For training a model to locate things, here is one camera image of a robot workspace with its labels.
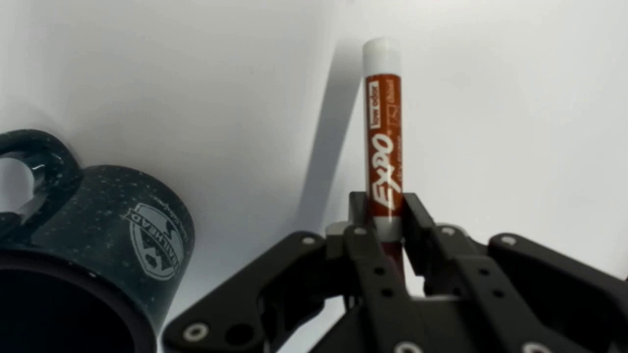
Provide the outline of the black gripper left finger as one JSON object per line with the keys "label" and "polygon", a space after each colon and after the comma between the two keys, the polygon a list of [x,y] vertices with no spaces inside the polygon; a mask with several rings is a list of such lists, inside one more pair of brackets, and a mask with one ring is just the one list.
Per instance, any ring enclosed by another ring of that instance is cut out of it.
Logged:
{"label": "black gripper left finger", "polygon": [[346,312],[307,353],[427,353],[409,295],[378,242],[366,197],[327,234],[295,232],[168,324],[166,353],[280,353],[325,305]]}

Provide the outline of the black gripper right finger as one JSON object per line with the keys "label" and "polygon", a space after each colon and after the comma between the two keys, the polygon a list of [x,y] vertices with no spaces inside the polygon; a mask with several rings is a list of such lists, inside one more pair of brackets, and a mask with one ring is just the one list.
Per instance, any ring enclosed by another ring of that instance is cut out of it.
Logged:
{"label": "black gripper right finger", "polygon": [[488,246],[403,201],[405,248],[427,295],[454,295],[480,353],[628,353],[628,281],[531,238]]}

